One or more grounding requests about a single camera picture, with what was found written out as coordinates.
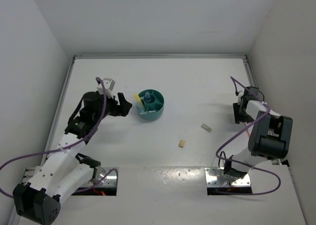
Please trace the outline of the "grey beige eraser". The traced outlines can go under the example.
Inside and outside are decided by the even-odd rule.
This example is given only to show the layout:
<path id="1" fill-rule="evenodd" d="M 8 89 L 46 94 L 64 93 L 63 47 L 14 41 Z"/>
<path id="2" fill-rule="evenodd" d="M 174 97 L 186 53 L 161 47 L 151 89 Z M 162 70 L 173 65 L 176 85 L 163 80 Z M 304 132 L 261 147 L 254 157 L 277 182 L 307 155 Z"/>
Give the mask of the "grey beige eraser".
<path id="1" fill-rule="evenodd" d="M 210 126 L 208 126 L 207 124 L 203 123 L 201 125 L 201 127 L 206 130 L 207 132 L 211 132 L 212 131 L 212 128 Z"/>

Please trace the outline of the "green highlighter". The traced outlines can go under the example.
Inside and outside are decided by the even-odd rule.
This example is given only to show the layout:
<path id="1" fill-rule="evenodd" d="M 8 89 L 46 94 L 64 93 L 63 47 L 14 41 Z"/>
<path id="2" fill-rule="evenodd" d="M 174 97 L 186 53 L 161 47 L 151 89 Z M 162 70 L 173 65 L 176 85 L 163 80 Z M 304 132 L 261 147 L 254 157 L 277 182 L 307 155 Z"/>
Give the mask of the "green highlighter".
<path id="1" fill-rule="evenodd" d="M 156 113 L 157 111 L 156 110 L 151 110 L 151 111 L 142 111 L 142 112 L 139 112 L 140 114 L 149 114 L 149 113 Z"/>

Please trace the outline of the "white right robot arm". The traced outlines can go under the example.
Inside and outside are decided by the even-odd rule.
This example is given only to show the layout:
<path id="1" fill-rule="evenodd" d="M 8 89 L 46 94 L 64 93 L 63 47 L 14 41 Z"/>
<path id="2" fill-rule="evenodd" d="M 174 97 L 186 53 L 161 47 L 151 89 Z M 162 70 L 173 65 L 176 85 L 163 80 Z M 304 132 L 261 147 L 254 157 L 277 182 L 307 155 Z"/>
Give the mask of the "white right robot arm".
<path id="1" fill-rule="evenodd" d="M 243 178 L 251 167 L 275 159 L 284 159 L 289 150 L 293 119 L 271 110 L 257 101 L 257 87 L 246 87 L 238 102 L 233 104 L 235 123 L 253 123 L 248 146 L 225 161 L 223 174 L 232 179 Z"/>

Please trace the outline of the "blue capped glue stick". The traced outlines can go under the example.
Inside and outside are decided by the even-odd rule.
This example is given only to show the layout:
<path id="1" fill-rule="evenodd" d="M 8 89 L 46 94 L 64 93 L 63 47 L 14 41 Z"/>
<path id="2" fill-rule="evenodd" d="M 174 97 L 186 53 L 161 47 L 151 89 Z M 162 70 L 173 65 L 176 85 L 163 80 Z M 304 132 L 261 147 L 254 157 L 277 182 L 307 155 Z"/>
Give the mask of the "blue capped glue stick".
<path id="1" fill-rule="evenodd" d="M 145 112 L 146 111 L 146 108 L 143 106 L 142 103 L 136 102 L 136 107 L 138 108 L 138 110 L 140 112 Z"/>

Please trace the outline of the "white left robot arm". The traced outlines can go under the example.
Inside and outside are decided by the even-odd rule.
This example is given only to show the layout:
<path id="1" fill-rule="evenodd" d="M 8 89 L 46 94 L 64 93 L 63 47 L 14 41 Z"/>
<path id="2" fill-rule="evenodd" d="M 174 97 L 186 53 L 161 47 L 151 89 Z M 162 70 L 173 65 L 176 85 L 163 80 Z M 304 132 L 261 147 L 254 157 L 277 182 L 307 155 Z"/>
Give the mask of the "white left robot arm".
<path id="1" fill-rule="evenodd" d="M 95 180 L 101 162 L 81 153 L 106 116 L 127 116 L 132 104 L 123 93 L 108 97 L 86 92 L 70 116 L 57 152 L 50 153 L 44 165 L 13 190 L 18 215 L 40 225 L 52 224 L 61 205 L 90 180 Z"/>

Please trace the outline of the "pink highlighter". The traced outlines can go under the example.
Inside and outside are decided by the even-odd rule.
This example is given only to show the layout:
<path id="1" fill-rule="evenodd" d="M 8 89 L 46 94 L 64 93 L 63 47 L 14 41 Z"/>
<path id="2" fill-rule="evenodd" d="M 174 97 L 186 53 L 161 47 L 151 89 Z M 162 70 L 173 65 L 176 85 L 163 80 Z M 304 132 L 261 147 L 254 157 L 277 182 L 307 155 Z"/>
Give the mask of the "pink highlighter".
<path id="1" fill-rule="evenodd" d="M 247 127 L 249 125 L 249 123 L 244 122 L 243 123 L 245 127 Z M 252 131 L 252 126 L 250 126 L 249 128 L 247 128 L 246 133 L 248 135 L 248 137 L 251 136 L 251 131 Z"/>

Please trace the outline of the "yellow highlighter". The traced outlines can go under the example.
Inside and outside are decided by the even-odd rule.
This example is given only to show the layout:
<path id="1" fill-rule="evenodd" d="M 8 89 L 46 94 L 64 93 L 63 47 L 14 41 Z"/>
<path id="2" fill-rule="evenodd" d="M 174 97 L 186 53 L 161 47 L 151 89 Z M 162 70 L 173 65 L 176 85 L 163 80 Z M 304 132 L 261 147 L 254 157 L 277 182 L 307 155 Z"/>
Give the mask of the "yellow highlighter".
<path id="1" fill-rule="evenodd" d="M 141 100 L 141 98 L 139 97 L 138 94 L 134 94 L 134 98 L 135 98 L 136 102 L 139 102 L 139 103 L 143 104 L 143 102 L 142 102 L 142 100 Z"/>

